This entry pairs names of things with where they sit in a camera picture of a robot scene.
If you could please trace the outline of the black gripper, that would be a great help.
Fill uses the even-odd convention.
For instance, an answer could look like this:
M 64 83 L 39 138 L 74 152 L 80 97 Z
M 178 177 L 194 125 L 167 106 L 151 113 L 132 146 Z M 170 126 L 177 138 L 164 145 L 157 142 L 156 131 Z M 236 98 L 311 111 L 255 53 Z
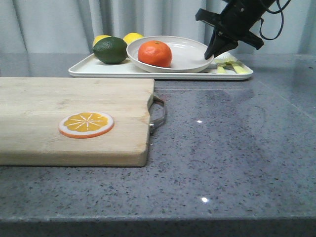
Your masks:
M 261 48 L 263 40 L 250 29 L 273 3 L 273 0 L 230 0 L 220 14 L 199 9 L 196 20 L 214 28 L 204 53 L 205 60 L 235 49 L 239 41 Z

